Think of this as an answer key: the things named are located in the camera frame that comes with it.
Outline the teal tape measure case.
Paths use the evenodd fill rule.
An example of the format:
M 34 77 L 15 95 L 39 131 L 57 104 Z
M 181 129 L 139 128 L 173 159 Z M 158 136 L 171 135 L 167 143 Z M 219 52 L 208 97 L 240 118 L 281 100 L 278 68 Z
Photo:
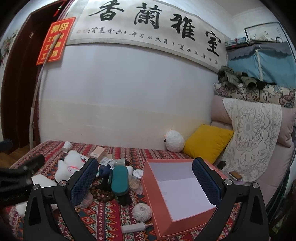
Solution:
M 115 166 L 112 172 L 111 190 L 116 196 L 128 193 L 128 170 L 126 166 Z

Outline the white label paper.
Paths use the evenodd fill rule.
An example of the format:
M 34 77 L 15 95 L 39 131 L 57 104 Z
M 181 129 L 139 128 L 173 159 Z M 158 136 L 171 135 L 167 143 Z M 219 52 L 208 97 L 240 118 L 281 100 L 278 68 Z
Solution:
M 109 157 L 103 157 L 101 160 L 100 160 L 100 165 L 103 165 L 103 166 L 111 166 L 111 168 L 114 167 L 114 159 L 111 159 Z

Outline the framed painting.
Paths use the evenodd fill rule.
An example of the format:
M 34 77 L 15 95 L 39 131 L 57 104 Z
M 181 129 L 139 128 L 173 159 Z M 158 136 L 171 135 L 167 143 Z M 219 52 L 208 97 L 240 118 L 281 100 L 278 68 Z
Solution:
M 251 41 L 287 42 L 286 34 L 279 22 L 259 24 L 244 30 L 247 38 Z

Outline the pink sofa backrest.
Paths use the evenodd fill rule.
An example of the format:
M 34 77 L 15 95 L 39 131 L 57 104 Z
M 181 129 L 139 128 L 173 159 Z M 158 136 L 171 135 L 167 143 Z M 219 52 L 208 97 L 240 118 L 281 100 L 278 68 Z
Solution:
M 268 204 L 295 152 L 295 108 L 216 95 L 212 99 L 211 118 L 213 126 L 234 132 L 216 163 L 226 163 L 222 172 L 227 177 L 232 171 L 240 174 L 240 185 L 258 183 L 264 203 Z

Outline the white yarn ball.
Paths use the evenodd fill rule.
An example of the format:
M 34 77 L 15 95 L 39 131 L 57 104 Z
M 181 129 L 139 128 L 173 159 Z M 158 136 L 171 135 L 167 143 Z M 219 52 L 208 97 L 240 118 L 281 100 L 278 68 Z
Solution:
M 132 216 L 136 221 L 146 222 L 152 217 L 152 209 L 145 203 L 138 203 L 132 209 Z

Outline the dark wooden door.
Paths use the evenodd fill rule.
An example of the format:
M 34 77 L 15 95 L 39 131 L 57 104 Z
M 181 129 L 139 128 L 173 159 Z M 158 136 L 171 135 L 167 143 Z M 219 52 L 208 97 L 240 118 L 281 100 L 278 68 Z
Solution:
M 61 4 L 44 6 L 31 14 L 9 51 L 1 86 L 1 131 L 11 150 L 29 144 L 30 112 L 37 81 L 37 59 Z

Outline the yellow cushion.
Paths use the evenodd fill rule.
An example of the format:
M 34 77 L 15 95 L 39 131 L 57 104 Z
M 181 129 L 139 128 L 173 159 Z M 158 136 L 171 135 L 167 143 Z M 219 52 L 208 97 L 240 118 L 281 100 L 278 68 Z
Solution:
M 201 157 L 213 164 L 226 148 L 233 130 L 202 124 L 185 141 L 183 152 L 191 158 Z

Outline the white tube roll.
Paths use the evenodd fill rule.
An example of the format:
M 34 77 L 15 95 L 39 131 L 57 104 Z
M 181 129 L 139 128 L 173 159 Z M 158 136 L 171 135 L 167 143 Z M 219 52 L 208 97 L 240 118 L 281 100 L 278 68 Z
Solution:
M 146 230 L 148 227 L 151 227 L 153 226 L 152 223 L 136 223 L 136 224 L 133 224 L 133 225 L 123 225 L 121 226 L 121 232 L 122 233 L 131 233 L 131 232 L 141 232 L 141 231 L 144 231 Z

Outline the green clothes pile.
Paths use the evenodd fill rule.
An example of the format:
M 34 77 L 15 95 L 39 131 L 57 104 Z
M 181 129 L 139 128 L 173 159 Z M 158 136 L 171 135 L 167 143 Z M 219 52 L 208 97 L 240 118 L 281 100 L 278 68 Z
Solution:
M 234 71 L 227 66 L 221 66 L 218 71 L 218 80 L 224 86 L 230 89 L 238 88 L 239 84 L 243 84 L 248 90 L 262 90 L 266 85 L 276 85 L 276 83 L 268 83 L 258 78 L 250 77 L 245 72 Z

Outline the pink cardboard box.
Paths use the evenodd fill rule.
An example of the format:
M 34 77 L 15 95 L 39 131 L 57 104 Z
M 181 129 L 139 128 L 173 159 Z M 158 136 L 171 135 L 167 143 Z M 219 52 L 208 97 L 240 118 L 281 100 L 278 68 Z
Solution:
M 98 162 L 100 162 L 105 156 L 107 155 L 106 148 L 97 146 L 94 151 L 89 155 L 90 158 L 96 159 Z

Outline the white ribbed paper cup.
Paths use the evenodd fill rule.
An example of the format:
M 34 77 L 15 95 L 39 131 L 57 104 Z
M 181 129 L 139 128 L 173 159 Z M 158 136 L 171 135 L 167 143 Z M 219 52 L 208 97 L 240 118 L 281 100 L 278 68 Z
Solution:
M 70 150 L 72 150 L 72 148 L 73 148 L 72 143 L 69 142 L 69 141 L 66 141 L 66 142 L 64 143 L 63 147 L 62 147 L 62 151 L 63 151 L 64 153 L 68 153 Z

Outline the floral folded quilt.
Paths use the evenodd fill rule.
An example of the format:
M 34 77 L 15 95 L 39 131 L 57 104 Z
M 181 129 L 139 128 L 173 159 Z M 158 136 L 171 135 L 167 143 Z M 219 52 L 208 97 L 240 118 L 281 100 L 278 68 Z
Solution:
M 284 108 L 295 107 L 295 88 L 265 85 L 261 90 L 247 89 L 242 83 L 237 88 L 224 87 L 220 83 L 214 84 L 216 95 L 227 98 L 237 98 L 244 101 L 279 104 Z

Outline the brown small box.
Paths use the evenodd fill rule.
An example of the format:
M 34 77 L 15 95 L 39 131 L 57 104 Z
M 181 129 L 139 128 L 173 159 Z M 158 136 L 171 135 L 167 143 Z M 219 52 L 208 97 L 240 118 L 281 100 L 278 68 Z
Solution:
M 242 179 L 242 176 L 235 171 L 229 172 L 229 175 L 236 181 L 240 181 Z

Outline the patterned red bedspread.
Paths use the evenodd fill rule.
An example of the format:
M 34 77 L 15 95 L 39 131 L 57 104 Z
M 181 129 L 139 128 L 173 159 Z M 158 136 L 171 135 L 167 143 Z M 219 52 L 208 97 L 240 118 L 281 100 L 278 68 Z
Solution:
M 54 175 L 57 171 L 58 161 L 61 160 L 65 153 L 62 152 L 64 142 L 61 141 L 46 141 L 39 144 L 34 149 L 29 151 L 11 168 L 18 168 L 27 160 L 38 154 L 45 157 L 44 166 L 37 172 L 54 180 Z M 73 149 L 78 153 L 89 156 L 97 145 L 73 143 Z M 172 153 L 165 150 L 149 150 L 149 149 L 135 149 L 122 147 L 105 147 L 106 152 L 112 154 L 115 159 L 125 158 L 130 162 L 134 169 L 143 169 L 146 159 L 190 159 L 189 156 L 183 153 Z M 154 227 L 148 227 L 143 232 L 134 232 L 122 234 L 120 227 L 122 225 L 130 225 L 137 223 L 132 216 L 132 209 L 138 203 L 146 203 L 144 194 L 138 195 L 130 191 L 132 204 L 129 206 L 121 206 L 116 200 L 107 201 L 106 203 L 94 199 L 92 204 L 86 209 L 76 209 L 88 230 L 94 235 L 97 240 L 157 240 Z M 218 240 L 226 237 L 229 234 L 234 221 L 236 220 L 238 211 L 240 210 L 240 203 L 234 204 L 232 213 L 222 230 Z M 23 218 L 18 214 L 15 206 L 9 206 L 3 209 L 2 214 L 8 224 L 9 231 L 18 240 L 23 240 Z M 64 224 L 59 211 L 54 212 L 55 219 L 63 235 L 70 240 L 73 240 L 67 227 Z M 188 233 L 177 235 L 176 237 L 166 238 L 164 240 L 194 240 L 195 237 L 202 230 L 202 227 L 197 228 Z

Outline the white small bottle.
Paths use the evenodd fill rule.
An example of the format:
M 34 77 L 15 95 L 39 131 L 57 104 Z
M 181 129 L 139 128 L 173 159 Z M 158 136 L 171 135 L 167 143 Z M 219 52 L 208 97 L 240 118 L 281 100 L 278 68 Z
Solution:
M 127 168 L 128 174 L 130 176 L 132 176 L 132 174 L 133 174 L 133 167 L 132 166 L 126 166 L 126 168 Z

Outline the white fluffy chick toy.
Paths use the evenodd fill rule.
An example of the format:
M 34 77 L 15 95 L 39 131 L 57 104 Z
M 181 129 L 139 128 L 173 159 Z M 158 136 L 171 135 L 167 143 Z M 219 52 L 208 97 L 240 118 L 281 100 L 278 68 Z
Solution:
M 170 130 L 165 134 L 164 143 L 166 149 L 174 153 L 181 152 L 185 146 L 185 140 L 183 136 L 175 130 Z

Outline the salmon pink storage box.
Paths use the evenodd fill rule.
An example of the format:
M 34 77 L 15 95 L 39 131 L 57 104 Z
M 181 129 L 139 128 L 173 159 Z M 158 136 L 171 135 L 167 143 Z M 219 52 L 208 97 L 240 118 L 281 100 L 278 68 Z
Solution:
M 142 185 L 157 239 L 203 227 L 214 213 L 192 170 L 191 159 L 148 159 Z

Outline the white lace cover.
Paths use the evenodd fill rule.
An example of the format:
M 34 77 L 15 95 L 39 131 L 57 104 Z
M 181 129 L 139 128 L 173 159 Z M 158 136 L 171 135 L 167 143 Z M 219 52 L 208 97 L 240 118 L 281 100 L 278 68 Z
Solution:
M 280 133 L 281 106 L 272 103 L 223 99 L 232 122 L 234 135 L 222 160 L 222 172 L 230 176 L 235 171 L 242 176 L 238 184 L 256 181 L 267 169 Z

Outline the grey ribbed cup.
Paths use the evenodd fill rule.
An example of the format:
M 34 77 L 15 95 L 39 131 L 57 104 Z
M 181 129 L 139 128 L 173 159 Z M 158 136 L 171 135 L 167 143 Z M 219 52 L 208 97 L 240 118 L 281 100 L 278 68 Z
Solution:
M 125 158 L 114 159 L 114 166 L 125 166 Z

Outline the clear bag with biscuit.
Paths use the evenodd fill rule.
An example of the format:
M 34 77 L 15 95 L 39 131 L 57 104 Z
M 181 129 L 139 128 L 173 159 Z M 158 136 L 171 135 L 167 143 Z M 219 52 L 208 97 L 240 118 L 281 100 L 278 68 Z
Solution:
M 128 185 L 129 188 L 134 191 L 136 194 L 138 195 L 142 195 L 143 193 L 143 187 L 142 187 L 142 183 L 140 180 L 138 180 L 137 178 L 133 177 L 132 175 L 128 176 Z

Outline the calligraphy scroll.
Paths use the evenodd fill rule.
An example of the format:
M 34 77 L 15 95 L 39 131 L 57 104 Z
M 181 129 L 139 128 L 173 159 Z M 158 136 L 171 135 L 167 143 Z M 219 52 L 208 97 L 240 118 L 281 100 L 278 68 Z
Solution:
M 214 72 L 228 64 L 225 36 L 196 15 L 161 1 L 77 1 L 67 45 L 127 44 L 174 54 Z

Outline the blue fabric wardrobe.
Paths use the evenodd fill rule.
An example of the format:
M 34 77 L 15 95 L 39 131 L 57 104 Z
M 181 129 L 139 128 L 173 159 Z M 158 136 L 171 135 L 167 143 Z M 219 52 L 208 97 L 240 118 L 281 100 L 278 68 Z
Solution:
M 228 66 L 267 83 L 295 88 L 295 58 L 288 44 L 255 44 L 228 51 Z

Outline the red poster sign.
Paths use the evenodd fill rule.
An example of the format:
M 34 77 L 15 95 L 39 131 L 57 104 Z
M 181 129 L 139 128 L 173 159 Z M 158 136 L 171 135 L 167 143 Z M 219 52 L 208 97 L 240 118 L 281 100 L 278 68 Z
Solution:
M 76 17 L 53 22 L 46 34 L 36 65 L 61 59 Z

